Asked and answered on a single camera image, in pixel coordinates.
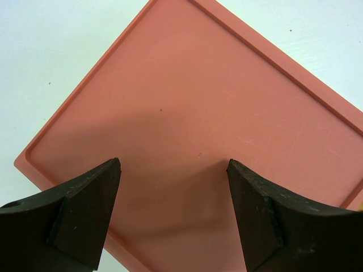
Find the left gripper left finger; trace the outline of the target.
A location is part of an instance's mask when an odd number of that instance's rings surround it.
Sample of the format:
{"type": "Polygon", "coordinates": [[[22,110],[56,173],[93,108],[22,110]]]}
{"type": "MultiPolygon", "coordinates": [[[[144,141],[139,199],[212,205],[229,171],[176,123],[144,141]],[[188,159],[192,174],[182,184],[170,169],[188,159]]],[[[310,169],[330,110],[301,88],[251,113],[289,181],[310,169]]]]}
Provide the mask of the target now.
{"type": "Polygon", "coordinates": [[[96,271],[120,177],[113,158],[1,206],[1,271],[96,271]]]}

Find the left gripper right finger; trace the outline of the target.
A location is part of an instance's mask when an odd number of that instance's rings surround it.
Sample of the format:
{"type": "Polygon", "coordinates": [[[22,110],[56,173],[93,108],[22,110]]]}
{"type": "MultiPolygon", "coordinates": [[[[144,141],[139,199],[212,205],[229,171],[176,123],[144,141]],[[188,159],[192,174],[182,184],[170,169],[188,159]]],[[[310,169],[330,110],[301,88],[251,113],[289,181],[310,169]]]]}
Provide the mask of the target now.
{"type": "Polygon", "coordinates": [[[303,197],[234,159],[227,176],[248,271],[362,270],[362,212],[303,197]]]}

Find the red top drawer unit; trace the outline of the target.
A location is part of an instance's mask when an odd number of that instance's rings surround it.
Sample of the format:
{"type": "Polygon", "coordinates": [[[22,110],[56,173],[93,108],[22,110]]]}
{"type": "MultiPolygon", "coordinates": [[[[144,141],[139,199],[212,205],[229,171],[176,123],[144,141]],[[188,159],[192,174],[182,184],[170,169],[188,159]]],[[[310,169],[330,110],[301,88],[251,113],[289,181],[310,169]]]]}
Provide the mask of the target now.
{"type": "Polygon", "coordinates": [[[112,158],[129,271],[245,271],[229,160],[355,210],[362,112],[218,2],[150,1],[14,164],[46,190],[112,158]]]}

